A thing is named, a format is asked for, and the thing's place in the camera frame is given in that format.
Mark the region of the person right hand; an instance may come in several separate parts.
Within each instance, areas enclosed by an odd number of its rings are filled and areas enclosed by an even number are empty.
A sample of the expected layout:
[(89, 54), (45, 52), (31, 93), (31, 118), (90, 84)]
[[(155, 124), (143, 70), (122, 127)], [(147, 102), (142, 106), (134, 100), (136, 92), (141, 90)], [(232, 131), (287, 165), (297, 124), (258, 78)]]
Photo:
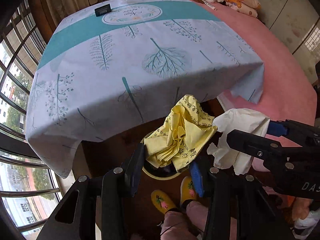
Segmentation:
[(309, 206), (311, 203), (311, 199), (296, 197), (290, 207), (282, 209), (285, 220), (289, 224), (293, 224), (298, 219), (306, 219), (309, 215)]

